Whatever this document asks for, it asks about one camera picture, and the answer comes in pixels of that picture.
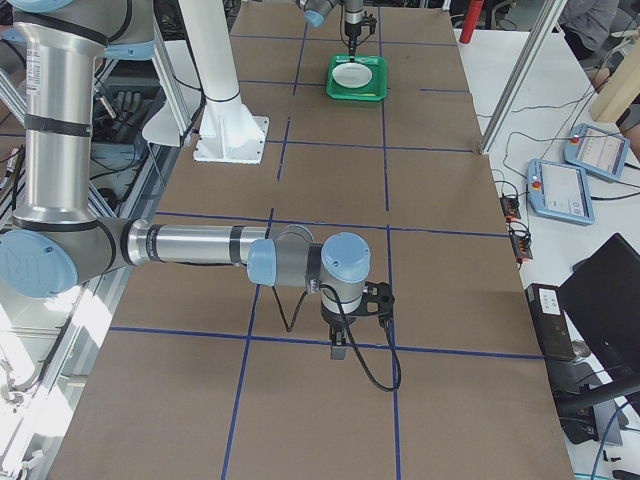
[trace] robotic arm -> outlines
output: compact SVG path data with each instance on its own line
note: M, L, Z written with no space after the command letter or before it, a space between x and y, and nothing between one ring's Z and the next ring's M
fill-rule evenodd
M355 26L349 35L356 40L366 20L359 2L356 11L358 2L347 0L347 19ZM389 337L393 296L388 285L366 282L370 252L357 235L334 235L322 245L300 226L170 226L96 218L87 202L95 58L107 47L112 56L128 59L153 54L152 0L10 3L28 48L26 199L13 213L15 228L0 236L0 276L10 286L41 298L127 265L246 266L256 284L321 293L332 358L344 358L345 334L351 335L349 324L358 316L377 315Z
M363 10L363 0L296 0L298 7L304 12L307 23L319 27L324 23L331 10L337 5L344 8L344 35L347 37L349 57L355 61L358 38L362 35L362 27L369 27L369 34L376 31L377 21L373 14L367 15Z

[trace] black monitor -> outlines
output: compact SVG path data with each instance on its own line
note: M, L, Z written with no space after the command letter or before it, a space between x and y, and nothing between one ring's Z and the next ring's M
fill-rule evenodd
M613 382L573 406L626 396L640 414L640 255L619 234L589 257L558 291L560 304Z

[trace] white table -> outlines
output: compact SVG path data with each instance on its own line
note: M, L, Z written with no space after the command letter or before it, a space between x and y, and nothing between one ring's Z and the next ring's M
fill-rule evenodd
M474 33L470 44L459 44L469 88L479 115L488 116L493 113L527 35L525 32L479 30ZM525 106L563 105L578 100L591 91L589 81L562 36L551 34L531 68L512 110ZM490 152L492 168L500 169L507 181L515 184L521 193L524 192L524 179L502 165L509 134L518 131L539 139L567 137L577 113L585 103L590 104L594 99L595 95L580 102L571 120L559 134L557 132L560 126L569 117L574 105L561 109L543 108L511 113ZM479 117L478 121L484 131L488 118ZM613 124L594 123L589 115L588 106L584 108L576 124L582 122L617 131ZM544 158L561 161L563 143L554 142ZM507 164L525 173L529 161L532 158L540 158L548 144L513 135L508 145ZM627 162L637 163L632 153L629 153ZM500 173L494 173L496 179L501 178ZM622 180L640 184L640 172L627 168ZM497 187L500 190L502 185L497 184ZM589 188L593 196L603 197L614 197L633 191L628 187L608 184L593 177L589 177ZM510 187L506 186L505 193L511 193L509 189ZM521 211L526 212L526 208L521 206ZM522 266L523 287L532 282L560 285L571 275L572 265L593 254L615 232L620 232L634 248L640 250L640 222L636 221L640 211L640 197L615 202L594 202L594 211L595 224L588 227L541 218L529 212L534 260ZM572 325L569 327L572 338L579 338L575 328ZM595 359L589 359L589 362L596 371L602 368ZM610 380L607 374L600 374L599 377L605 383ZM631 426L638 428L640 419L633 410L627 408L624 412L630 417ZM623 432L622 436L624 447L607 446L606 450L609 456L622 456L623 460L613 464L600 462L600 475L611 477L613 469L640 472L640 435ZM587 442L576 447L567 440L567 447L574 471L591 473L598 447L596 442Z

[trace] electronic device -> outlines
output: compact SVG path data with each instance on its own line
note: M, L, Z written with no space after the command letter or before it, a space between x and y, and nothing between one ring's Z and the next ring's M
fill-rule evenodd
M640 255L618 233L559 288L567 315L613 379L574 397L574 407L626 395L640 413L639 291Z
M571 132L564 146L564 160L610 182L618 181L631 142L619 133L611 133L582 123Z
M583 168L533 159L527 168L527 187L529 203L538 215L580 225L595 221Z
M525 290L538 345L546 359L574 359L567 319L557 296L558 287L532 283Z

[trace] white round object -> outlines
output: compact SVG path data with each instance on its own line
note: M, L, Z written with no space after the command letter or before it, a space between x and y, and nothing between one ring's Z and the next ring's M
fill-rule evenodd
M343 63L331 72L335 82L345 88L364 87L371 81L371 70L361 63Z

